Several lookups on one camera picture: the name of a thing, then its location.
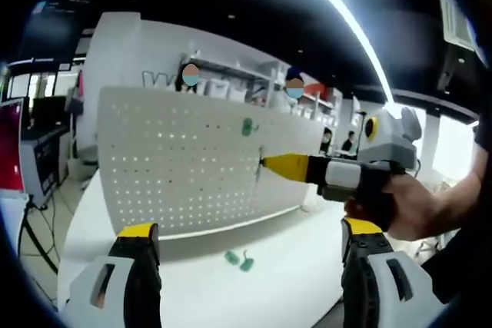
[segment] yellow tip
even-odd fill
[[[283,154],[265,157],[263,166],[288,180],[305,182],[308,172],[309,155]]]
[[[345,217],[352,234],[382,234],[383,231],[367,220]]]
[[[154,223],[125,226],[125,228],[123,228],[123,230],[118,234],[118,237],[150,237],[152,225],[154,225]]]

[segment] green clip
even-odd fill
[[[253,267],[254,259],[251,259],[250,257],[246,257],[246,250],[244,251],[244,261],[243,264],[239,267],[243,272],[249,272],[250,269]]]
[[[232,265],[238,265],[240,262],[239,256],[232,251],[228,251],[227,253],[225,253],[225,259]]]
[[[242,134],[243,136],[249,136],[251,132],[253,131],[253,120],[251,118],[245,118],[243,120],[243,129],[242,129]]]

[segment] black ceiling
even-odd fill
[[[58,7],[69,7],[74,0],[52,1]],[[94,28],[102,12],[137,11],[142,18],[187,25],[250,45],[297,65],[325,84],[354,91],[362,99],[384,98],[364,49],[327,0],[84,1],[90,2],[80,11],[86,28]],[[481,76],[480,62],[474,53],[444,42],[439,0],[344,3],[371,41],[392,88],[430,95],[476,111],[471,87]],[[437,90],[437,83],[449,48],[453,48],[456,68],[448,88],[450,94],[445,94]],[[458,64],[458,58],[465,62]],[[408,99],[396,97],[397,101]],[[410,99],[426,108],[438,104],[435,99]]]

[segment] white counter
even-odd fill
[[[341,296],[343,205],[316,207],[217,234],[161,241],[161,322],[168,328],[311,328]],[[99,172],[71,221],[58,273],[58,308],[75,277],[109,251],[115,232]],[[249,272],[227,250],[254,259]]]

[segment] pegboard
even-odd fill
[[[245,118],[258,129],[243,135]],[[161,237],[220,230],[302,204],[307,185],[262,168],[264,155],[317,154],[319,122],[195,94],[104,88],[98,158],[115,232],[156,222]]]

